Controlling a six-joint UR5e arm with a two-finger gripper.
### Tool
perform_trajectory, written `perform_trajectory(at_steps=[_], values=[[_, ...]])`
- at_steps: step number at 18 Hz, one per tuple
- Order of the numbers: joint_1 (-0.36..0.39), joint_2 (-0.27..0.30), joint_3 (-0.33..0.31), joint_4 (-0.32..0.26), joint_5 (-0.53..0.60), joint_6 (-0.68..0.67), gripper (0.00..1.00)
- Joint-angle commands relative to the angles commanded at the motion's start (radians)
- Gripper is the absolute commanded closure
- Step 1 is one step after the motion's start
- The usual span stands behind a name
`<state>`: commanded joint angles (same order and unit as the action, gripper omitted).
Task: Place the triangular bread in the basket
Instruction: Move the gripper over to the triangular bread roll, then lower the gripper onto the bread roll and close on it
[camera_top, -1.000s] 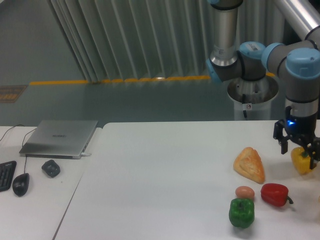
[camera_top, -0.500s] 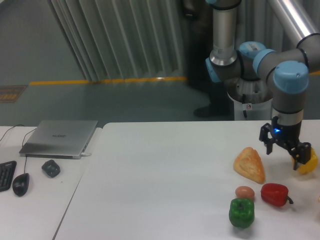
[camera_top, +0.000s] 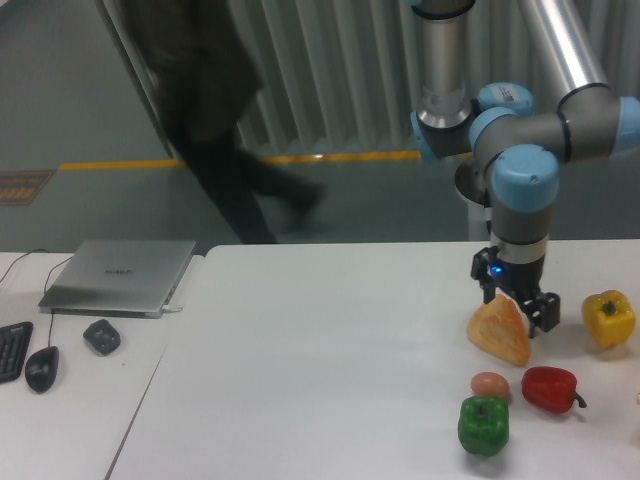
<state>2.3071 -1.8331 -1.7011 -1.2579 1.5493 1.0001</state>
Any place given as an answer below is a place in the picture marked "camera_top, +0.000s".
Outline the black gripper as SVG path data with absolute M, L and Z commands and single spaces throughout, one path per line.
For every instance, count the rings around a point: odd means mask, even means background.
M 472 259 L 471 278 L 483 291 L 483 303 L 494 300 L 496 291 L 515 300 L 529 321 L 530 338 L 538 331 L 549 332 L 560 322 L 561 299 L 553 292 L 543 292 L 540 280 L 545 256 L 529 263 L 513 263 L 501 258 L 497 246 L 483 248 Z

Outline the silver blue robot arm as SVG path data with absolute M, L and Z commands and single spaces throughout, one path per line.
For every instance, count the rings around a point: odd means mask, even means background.
M 547 332 L 559 323 L 561 307 L 559 296 L 539 285 L 559 169 L 637 148 L 639 102 L 612 92 L 570 1 L 519 3 L 549 80 L 553 112 L 537 113 L 530 92 L 509 82 L 468 96 L 463 36 L 472 7 L 469 1 L 409 3 L 426 33 L 426 85 L 410 122 L 424 160 L 469 154 L 455 187 L 489 236 L 471 266 L 484 301 L 503 292 L 532 332 Z

